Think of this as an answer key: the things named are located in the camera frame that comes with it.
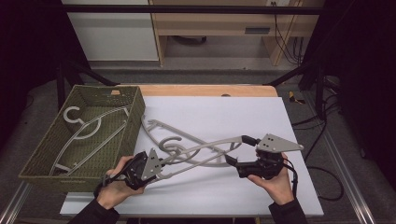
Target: cabinet door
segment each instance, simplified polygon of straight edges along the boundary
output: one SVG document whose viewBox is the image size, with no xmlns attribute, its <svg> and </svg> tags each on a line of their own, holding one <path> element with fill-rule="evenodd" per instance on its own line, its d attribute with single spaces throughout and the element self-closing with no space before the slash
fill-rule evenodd
<svg viewBox="0 0 396 224">
<path fill-rule="evenodd" d="M 147 0 L 63 0 L 64 4 L 147 5 Z M 158 61 L 150 14 L 68 13 L 89 61 Z"/>
</svg>

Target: white tabletop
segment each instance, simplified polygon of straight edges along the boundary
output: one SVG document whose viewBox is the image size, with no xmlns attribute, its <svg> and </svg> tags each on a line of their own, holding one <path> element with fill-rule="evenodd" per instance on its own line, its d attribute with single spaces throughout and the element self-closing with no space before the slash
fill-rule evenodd
<svg viewBox="0 0 396 224">
<path fill-rule="evenodd" d="M 248 135 L 262 138 L 267 133 L 296 142 L 288 114 L 279 97 L 144 97 L 145 123 L 157 119 L 206 142 Z M 152 132 L 158 140 L 174 136 L 166 130 Z M 180 142 L 196 146 L 191 141 Z M 229 145 L 219 147 L 227 149 Z M 135 152 L 156 148 L 141 128 Z M 160 157 L 166 154 L 156 150 Z M 213 155 L 202 150 L 196 160 Z M 255 147 L 242 145 L 229 155 L 239 161 L 255 161 Z M 312 180 L 300 151 L 287 153 L 299 176 L 297 198 L 308 217 L 322 216 Z M 163 167 L 165 174 L 189 164 Z M 93 199 L 92 193 L 68 193 L 62 215 L 73 216 Z M 261 188 L 239 178 L 234 167 L 196 167 L 146 187 L 116 207 L 126 217 L 260 217 L 269 215 L 273 201 Z"/>
</svg>

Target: woven basket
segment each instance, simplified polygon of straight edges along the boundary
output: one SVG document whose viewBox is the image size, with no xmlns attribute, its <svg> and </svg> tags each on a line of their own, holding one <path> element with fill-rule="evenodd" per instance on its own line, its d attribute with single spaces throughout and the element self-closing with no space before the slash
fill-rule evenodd
<svg viewBox="0 0 396 224">
<path fill-rule="evenodd" d="M 64 119 L 64 111 L 70 106 L 79 107 L 67 112 L 71 120 L 81 119 L 85 123 L 115 108 L 124 109 L 108 114 L 101 119 L 100 128 L 95 131 L 98 121 L 92 122 L 78 136 L 94 135 L 85 139 L 75 139 L 64 150 L 58 164 L 73 168 L 96 148 L 100 148 L 71 175 L 66 171 L 51 168 L 69 139 L 81 128 L 81 123 L 70 123 Z M 115 168 L 120 157 L 134 154 L 134 146 L 139 134 L 141 116 L 145 103 L 139 87 L 89 87 L 75 86 L 66 99 L 55 121 L 41 140 L 29 161 L 23 167 L 19 178 L 40 188 L 61 192 L 92 192 L 107 170 Z M 99 147 L 112 134 L 114 137 Z"/>
</svg>

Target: black cable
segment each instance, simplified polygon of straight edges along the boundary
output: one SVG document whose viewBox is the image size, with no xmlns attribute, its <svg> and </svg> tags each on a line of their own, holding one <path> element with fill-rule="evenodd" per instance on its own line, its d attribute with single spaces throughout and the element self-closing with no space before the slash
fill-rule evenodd
<svg viewBox="0 0 396 224">
<path fill-rule="evenodd" d="M 310 129 L 314 129 L 314 128 L 316 128 L 316 127 L 318 127 L 318 126 L 320 126 L 320 125 L 322 125 L 322 124 L 324 124 L 324 122 L 322 122 L 322 123 L 320 123 L 320 124 L 317 124 L 317 125 L 314 125 L 314 126 L 311 126 L 311 127 L 309 127 L 309 128 L 299 128 L 299 129 L 293 129 L 294 131 L 301 131 L 301 130 L 310 130 Z"/>
<path fill-rule="evenodd" d="M 186 37 L 181 35 L 174 35 L 173 38 L 176 40 L 177 43 L 182 45 L 202 45 L 206 42 L 207 37 Z"/>
<path fill-rule="evenodd" d="M 288 60 L 288 62 L 289 62 L 289 63 L 292 63 L 292 64 L 297 64 L 296 61 L 295 61 L 295 59 L 291 56 L 291 54 L 290 54 L 290 52 L 289 52 L 289 49 L 288 49 L 288 46 L 286 45 L 286 42 L 285 42 L 285 40 L 283 39 L 283 36 L 282 36 L 282 34 L 280 33 L 280 31 L 279 31 L 279 29 L 278 29 L 278 27 L 277 27 L 277 18 L 276 18 L 276 14 L 274 14 L 274 17 L 275 17 L 275 41 L 276 41 L 277 45 L 280 47 L 280 50 L 282 50 L 282 52 L 283 52 L 283 54 L 285 55 L 285 57 L 286 57 L 286 59 Z M 290 61 L 290 59 L 289 59 L 288 55 L 286 54 L 285 50 L 282 48 L 282 46 L 280 45 L 279 41 L 277 40 L 277 32 L 279 32 L 280 38 L 282 39 L 282 41 L 283 41 L 283 43 L 284 43 L 284 45 L 285 45 L 286 51 L 287 51 L 287 53 L 289 54 L 289 56 L 294 60 L 294 62 L 291 62 L 291 61 Z"/>
<path fill-rule="evenodd" d="M 339 105 L 338 102 L 332 103 L 331 105 L 329 105 L 329 107 L 327 107 L 327 108 L 325 109 L 325 111 L 327 112 L 327 111 L 329 111 L 330 109 L 332 109 L 333 107 L 336 107 L 337 105 Z"/>
<path fill-rule="evenodd" d="M 311 148 L 309 148 L 308 152 L 306 153 L 305 157 L 304 157 L 304 162 L 306 163 L 306 161 L 308 160 L 309 155 L 311 154 L 312 150 L 314 149 L 315 145 L 317 144 L 317 142 L 319 141 L 320 137 L 323 135 L 324 130 L 326 129 L 327 126 L 327 120 L 324 121 L 324 126 L 322 128 L 322 130 L 320 131 L 320 134 L 318 135 L 317 139 L 315 139 L 314 144 L 312 144 Z"/>
<path fill-rule="evenodd" d="M 300 38 L 300 46 L 299 46 L 299 51 L 297 53 L 296 49 L 297 49 L 297 40 L 298 40 L 298 38 L 299 37 L 295 37 L 294 41 L 293 41 L 293 57 L 297 61 L 297 64 L 300 66 L 302 61 L 303 61 L 303 57 L 304 57 L 302 55 L 304 38 L 303 37 Z"/>
<path fill-rule="evenodd" d="M 338 93 L 333 94 L 333 95 L 330 95 L 330 96 L 328 96 L 328 97 L 324 100 L 324 102 L 327 103 L 332 97 L 336 97 L 336 96 L 338 96 L 338 95 L 339 95 Z"/>
<path fill-rule="evenodd" d="M 335 198 L 326 198 L 326 197 L 318 196 L 318 198 L 326 200 L 326 201 L 330 201 L 330 202 L 336 202 L 336 201 L 340 200 L 344 196 L 344 193 L 345 193 L 344 186 L 341 183 L 341 180 L 335 174 L 333 174 L 332 172 L 330 172 L 330 171 L 328 171 L 326 169 L 323 169 L 323 168 L 320 168 L 320 167 L 317 167 L 317 166 L 306 166 L 306 168 L 307 169 L 313 169 L 313 170 L 320 170 L 322 172 L 325 172 L 325 173 L 331 175 L 332 177 L 334 177 L 334 179 L 338 182 L 338 185 L 340 186 L 341 192 L 340 192 L 340 194 L 337 197 L 335 197 Z"/>
<path fill-rule="evenodd" d="M 288 159 L 285 159 L 285 161 L 287 161 L 291 165 L 291 166 L 289 166 L 289 165 L 283 163 L 283 166 L 285 166 L 286 168 L 288 168 L 289 170 L 291 170 L 293 172 L 293 180 L 291 180 L 291 183 L 293 184 L 292 191 L 293 191 L 294 198 L 297 198 L 297 184 L 298 184 L 297 171 L 294 169 L 294 165 L 293 165 L 293 163 L 291 163 L 291 161 L 289 161 Z"/>
<path fill-rule="evenodd" d="M 315 120 L 315 119 L 317 119 L 317 118 L 318 118 L 318 115 L 315 115 L 315 116 L 312 117 L 312 118 L 309 118 L 309 119 L 305 119 L 305 120 L 302 120 L 302 121 L 299 121 L 299 122 L 292 123 L 291 126 L 294 127 L 294 126 L 301 125 L 301 124 L 304 124 L 304 123 L 307 123 L 307 122 L 311 122 L 312 120 Z"/>
</svg>

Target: floor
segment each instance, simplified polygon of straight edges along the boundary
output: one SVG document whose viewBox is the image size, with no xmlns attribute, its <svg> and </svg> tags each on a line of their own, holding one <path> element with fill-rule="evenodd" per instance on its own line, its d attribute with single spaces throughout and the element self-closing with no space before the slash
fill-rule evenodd
<svg viewBox="0 0 396 224">
<path fill-rule="evenodd" d="M 294 64 L 290 65 L 285 60 L 278 67 L 270 66 L 268 55 L 259 38 L 230 37 L 224 39 L 223 37 L 212 37 L 208 38 L 207 43 L 201 46 L 180 44 L 171 39 L 169 44 L 163 67 L 145 64 L 131 68 L 125 67 L 125 64 L 120 67 L 119 64 L 108 63 L 99 64 L 100 66 L 95 69 L 104 77 L 121 83 L 261 85 L 280 77 L 295 67 Z M 88 77 L 84 78 L 90 84 L 96 84 Z M 292 124 L 315 116 L 309 104 L 314 90 L 299 91 L 296 86 L 298 80 L 299 77 L 294 77 L 276 87 L 279 96 L 284 100 Z M 291 91 L 296 101 L 290 100 Z M 331 90 L 325 91 L 325 97 L 333 94 L 334 92 Z M 331 97 L 328 105 L 337 103 L 338 97 L 340 96 Z M 35 88 L 28 95 L 28 104 L 21 116 L 20 123 L 1 151 L 0 178 L 3 183 L 6 183 L 0 185 L 1 211 L 5 210 L 7 203 L 12 199 L 13 193 L 21 183 L 18 179 L 19 171 L 56 116 L 56 100 L 54 81 Z M 350 131 L 347 121 L 343 118 L 342 108 L 332 107 L 329 110 L 327 121 L 325 130 L 334 141 L 351 173 L 351 178 L 356 182 L 363 200 L 367 203 L 369 214 L 375 221 L 358 219 L 357 212 L 350 201 L 353 196 L 348 194 L 347 189 L 338 201 L 329 201 L 328 198 L 337 198 L 341 193 L 338 182 L 332 175 L 322 170 L 310 169 L 318 195 L 324 198 L 319 200 L 325 215 L 309 218 L 309 222 L 396 223 L 396 193 L 375 163 L 361 158 L 359 144 Z M 297 140 L 305 146 L 313 146 L 323 126 L 324 124 L 319 119 L 294 126 Z M 323 168 L 335 176 L 339 176 L 332 161 L 329 144 L 323 136 L 319 138 L 306 164 Z M 48 219 L 52 219 L 48 223 L 55 223 L 53 219 L 65 222 L 67 217 L 59 215 L 63 199 L 64 194 L 62 193 L 47 192 L 32 187 L 18 215 L 19 223 L 46 223 Z M 263 218 L 262 223 L 272 223 L 272 220 Z"/>
</svg>

